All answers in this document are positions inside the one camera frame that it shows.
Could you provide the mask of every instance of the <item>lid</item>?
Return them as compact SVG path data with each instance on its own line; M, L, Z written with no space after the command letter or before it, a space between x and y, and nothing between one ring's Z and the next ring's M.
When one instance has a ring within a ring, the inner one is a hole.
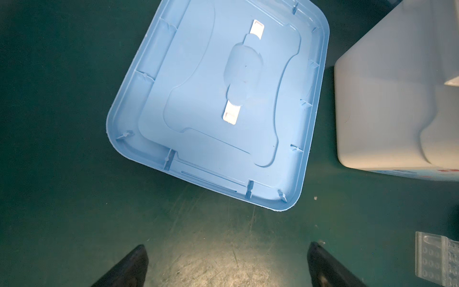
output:
M328 37L308 0L163 0L108 113L110 142L286 210L302 190Z

